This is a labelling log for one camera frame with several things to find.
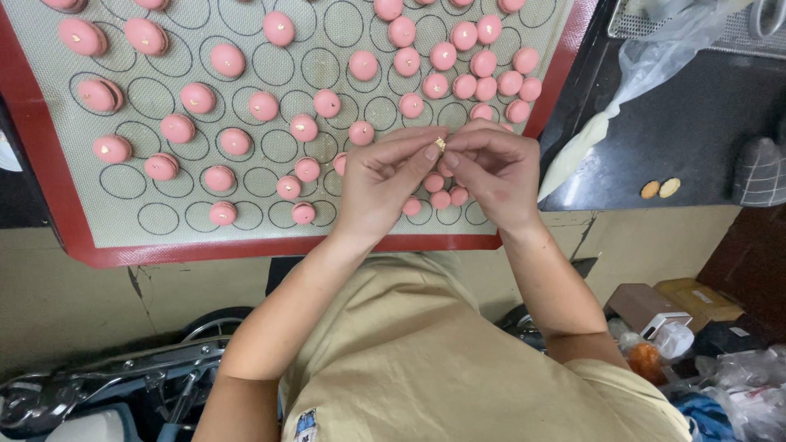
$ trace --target shirt patch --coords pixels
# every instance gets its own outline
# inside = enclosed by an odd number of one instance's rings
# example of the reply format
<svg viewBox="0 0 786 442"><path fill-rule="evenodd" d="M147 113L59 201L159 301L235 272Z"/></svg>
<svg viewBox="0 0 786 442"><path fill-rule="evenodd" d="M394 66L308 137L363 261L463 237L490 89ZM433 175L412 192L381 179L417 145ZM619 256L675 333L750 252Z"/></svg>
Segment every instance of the shirt patch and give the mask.
<svg viewBox="0 0 786 442"><path fill-rule="evenodd" d="M315 442L317 439L316 408L301 414L297 420L297 430L293 442Z"/></svg>

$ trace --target fingernail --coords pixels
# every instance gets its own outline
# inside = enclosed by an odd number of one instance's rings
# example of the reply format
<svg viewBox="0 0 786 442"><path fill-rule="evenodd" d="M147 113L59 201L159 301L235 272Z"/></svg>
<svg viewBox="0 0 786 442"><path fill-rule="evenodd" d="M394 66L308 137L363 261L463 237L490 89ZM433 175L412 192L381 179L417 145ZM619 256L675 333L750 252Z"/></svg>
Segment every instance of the fingernail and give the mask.
<svg viewBox="0 0 786 442"><path fill-rule="evenodd" d="M452 152L445 152L443 161L445 161L445 165L447 165L447 167L455 168L456 166L458 166L458 155Z"/></svg>
<svg viewBox="0 0 786 442"><path fill-rule="evenodd" d="M426 151L423 154L428 158L429 161L433 161L437 155L439 155L439 146L436 144L431 144L429 147L426 148Z"/></svg>

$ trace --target right hand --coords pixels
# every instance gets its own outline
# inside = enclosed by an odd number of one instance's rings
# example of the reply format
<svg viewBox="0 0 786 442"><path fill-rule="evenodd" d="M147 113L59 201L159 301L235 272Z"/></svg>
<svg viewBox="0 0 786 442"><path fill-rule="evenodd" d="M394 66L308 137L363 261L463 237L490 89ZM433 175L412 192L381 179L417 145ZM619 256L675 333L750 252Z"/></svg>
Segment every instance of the right hand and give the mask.
<svg viewBox="0 0 786 442"><path fill-rule="evenodd" d="M518 234L542 225L540 148L534 139L479 118L448 138L441 161L501 232Z"/></svg>

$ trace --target left hand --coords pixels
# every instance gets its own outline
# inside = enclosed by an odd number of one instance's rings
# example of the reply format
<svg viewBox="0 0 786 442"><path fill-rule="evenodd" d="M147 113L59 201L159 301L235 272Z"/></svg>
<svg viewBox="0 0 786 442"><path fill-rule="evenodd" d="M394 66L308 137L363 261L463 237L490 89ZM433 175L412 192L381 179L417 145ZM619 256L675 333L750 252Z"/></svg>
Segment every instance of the left hand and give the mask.
<svg viewBox="0 0 786 442"><path fill-rule="evenodd" d="M331 235L373 248L391 231L407 198L433 169L439 157L434 141L447 135L447 127L411 127L393 131L369 147L352 149L339 220Z"/></svg>

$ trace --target forearm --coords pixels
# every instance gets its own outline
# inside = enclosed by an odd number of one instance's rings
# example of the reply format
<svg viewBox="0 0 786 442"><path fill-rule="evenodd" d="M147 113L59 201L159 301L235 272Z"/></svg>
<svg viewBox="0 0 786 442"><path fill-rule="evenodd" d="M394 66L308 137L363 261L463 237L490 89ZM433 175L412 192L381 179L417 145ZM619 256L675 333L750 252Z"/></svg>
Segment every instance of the forearm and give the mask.
<svg viewBox="0 0 786 442"><path fill-rule="evenodd" d="M280 377L371 247L329 235L241 324L222 357L234 378Z"/></svg>

